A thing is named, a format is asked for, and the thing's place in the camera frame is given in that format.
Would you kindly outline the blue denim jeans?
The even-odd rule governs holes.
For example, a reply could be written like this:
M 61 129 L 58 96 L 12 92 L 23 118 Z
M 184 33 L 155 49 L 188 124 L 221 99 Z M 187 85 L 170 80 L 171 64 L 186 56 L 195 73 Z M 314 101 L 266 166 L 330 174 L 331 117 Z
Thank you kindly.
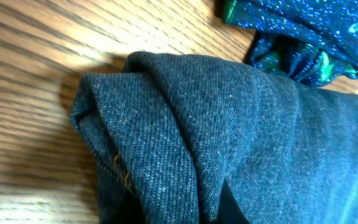
M 358 95 L 202 55 L 84 75 L 101 223 L 358 223 Z

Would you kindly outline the blue sequin cloth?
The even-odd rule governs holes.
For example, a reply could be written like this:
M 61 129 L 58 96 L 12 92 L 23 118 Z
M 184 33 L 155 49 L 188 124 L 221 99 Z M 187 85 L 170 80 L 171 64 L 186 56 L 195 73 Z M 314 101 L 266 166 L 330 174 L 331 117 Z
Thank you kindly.
M 256 31 L 246 64 L 308 86 L 358 79 L 358 0 L 227 0 L 225 24 Z

